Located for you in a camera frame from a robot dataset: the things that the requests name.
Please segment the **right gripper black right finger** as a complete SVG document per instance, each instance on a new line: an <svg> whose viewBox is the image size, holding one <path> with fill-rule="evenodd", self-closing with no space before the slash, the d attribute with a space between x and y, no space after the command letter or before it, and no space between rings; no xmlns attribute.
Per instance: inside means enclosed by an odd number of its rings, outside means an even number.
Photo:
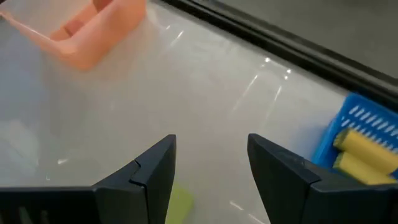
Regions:
<svg viewBox="0 0 398 224"><path fill-rule="evenodd" d="M258 134L247 151L271 224L398 224L398 184L364 185Z"/></svg>

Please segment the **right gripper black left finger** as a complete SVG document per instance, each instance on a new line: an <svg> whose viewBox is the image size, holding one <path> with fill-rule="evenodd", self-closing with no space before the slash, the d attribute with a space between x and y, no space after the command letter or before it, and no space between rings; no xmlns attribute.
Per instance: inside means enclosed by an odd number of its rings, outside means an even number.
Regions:
<svg viewBox="0 0 398 224"><path fill-rule="evenodd" d="M176 135L169 134L97 182L101 224L165 224L174 182Z"/></svg>

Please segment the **long green block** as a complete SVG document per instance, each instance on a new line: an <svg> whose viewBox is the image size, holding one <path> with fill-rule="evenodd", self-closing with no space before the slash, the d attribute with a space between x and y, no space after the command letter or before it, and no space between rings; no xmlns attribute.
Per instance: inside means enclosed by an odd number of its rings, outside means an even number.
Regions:
<svg viewBox="0 0 398 224"><path fill-rule="evenodd" d="M193 207L193 195L178 183L174 183L170 195L165 224L185 224Z"/></svg>

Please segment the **long yellow block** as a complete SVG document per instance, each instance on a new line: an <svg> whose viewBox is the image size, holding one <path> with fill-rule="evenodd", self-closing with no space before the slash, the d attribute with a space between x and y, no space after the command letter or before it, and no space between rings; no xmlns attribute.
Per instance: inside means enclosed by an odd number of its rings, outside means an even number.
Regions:
<svg viewBox="0 0 398 224"><path fill-rule="evenodd" d="M398 184L395 178L379 172L347 152L338 154L333 168L366 185Z"/></svg>
<svg viewBox="0 0 398 224"><path fill-rule="evenodd" d="M379 172L398 179L398 154L365 135L350 128L344 129L336 135L333 146Z"/></svg>

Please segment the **blue slotted plastic basket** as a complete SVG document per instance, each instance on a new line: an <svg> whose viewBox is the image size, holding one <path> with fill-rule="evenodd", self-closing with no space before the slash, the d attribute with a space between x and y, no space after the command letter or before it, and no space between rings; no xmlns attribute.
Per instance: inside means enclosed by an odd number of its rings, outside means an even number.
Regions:
<svg viewBox="0 0 398 224"><path fill-rule="evenodd" d="M314 164L338 171L333 168L333 164L343 151L334 147L333 141L339 132L347 128L398 154L398 113L352 93L346 97L341 109L326 128L312 157Z"/></svg>

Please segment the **translucent orange plastic bin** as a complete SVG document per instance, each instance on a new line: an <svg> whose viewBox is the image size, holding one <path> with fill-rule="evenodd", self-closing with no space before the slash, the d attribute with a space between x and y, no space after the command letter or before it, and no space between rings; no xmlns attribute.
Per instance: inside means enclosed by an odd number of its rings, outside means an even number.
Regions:
<svg viewBox="0 0 398 224"><path fill-rule="evenodd" d="M79 13L49 36L0 11L10 25L79 70L93 68L118 42L135 29L146 14L146 0L91 0Z"/></svg>

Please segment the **black metal table frame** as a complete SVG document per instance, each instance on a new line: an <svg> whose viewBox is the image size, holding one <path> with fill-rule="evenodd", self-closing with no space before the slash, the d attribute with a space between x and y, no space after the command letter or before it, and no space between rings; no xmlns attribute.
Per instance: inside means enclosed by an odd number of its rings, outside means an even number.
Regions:
<svg viewBox="0 0 398 224"><path fill-rule="evenodd" d="M217 0L161 0L398 112L398 80Z"/></svg>

